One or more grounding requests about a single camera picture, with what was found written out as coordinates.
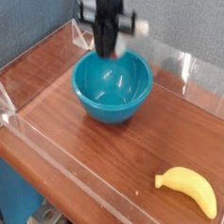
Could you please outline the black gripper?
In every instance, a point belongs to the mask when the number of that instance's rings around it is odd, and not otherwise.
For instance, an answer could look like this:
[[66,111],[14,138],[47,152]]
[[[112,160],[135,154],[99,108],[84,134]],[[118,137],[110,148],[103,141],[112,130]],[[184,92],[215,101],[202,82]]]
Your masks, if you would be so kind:
[[124,6],[124,0],[78,0],[78,19],[93,25],[95,50],[100,58],[109,58],[114,51],[117,32],[132,35],[135,32],[134,9]]

